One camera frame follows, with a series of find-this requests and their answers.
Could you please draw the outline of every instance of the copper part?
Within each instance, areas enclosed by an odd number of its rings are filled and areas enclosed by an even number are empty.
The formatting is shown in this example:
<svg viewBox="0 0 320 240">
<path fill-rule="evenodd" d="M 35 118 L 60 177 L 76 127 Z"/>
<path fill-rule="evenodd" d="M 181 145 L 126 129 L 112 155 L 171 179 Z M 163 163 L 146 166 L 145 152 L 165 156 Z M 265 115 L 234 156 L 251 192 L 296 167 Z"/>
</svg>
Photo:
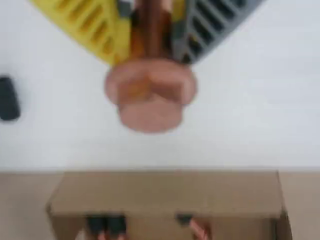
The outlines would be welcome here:
<svg viewBox="0 0 320 240">
<path fill-rule="evenodd" d="M 126 234 L 119 234 L 116 240 L 128 240 L 128 237 Z"/>
<path fill-rule="evenodd" d="M 198 240 L 212 239 L 210 228 L 200 224 L 195 219 L 190 220 L 189 227 L 191 228 L 193 234 L 196 236 Z"/>
<path fill-rule="evenodd" d="M 100 232 L 97 236 L 97 240 L 108 240 L 107 234 L 104 231 Z"/>
<path fill-rule="evenodd" d="M 163 43 L 170 30 L 171 14 L 162 9 L 170 0 L 139 0 L 140 26 L 131 33 L 132 59 L 115 66 L 108 74 L 105 92 L 118 105 L 121 122 L 145 133 L 177 127 L 183 107 L 196 94 L 192 71 L 168 58 Z"/>
</svg>

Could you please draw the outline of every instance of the cardboard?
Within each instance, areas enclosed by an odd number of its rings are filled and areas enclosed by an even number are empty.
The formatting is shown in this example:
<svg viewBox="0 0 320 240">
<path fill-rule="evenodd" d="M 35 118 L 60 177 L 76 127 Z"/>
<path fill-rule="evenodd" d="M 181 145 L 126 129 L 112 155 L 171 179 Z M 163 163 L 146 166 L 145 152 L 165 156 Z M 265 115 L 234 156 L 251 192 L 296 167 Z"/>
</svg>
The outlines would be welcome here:
<svg viewBox="0 0 320 240">
<path fill-rule="evenodd" d="M 205 220 L 214 240 L 314 240 L 319 180 L 272 171 L 66 173 L 47 212 L 57 240 L 74 240 L 84 216 L 103 213 L 124 213 L 131 240 L 193 240 L 177 213 Z"/>
</svg>

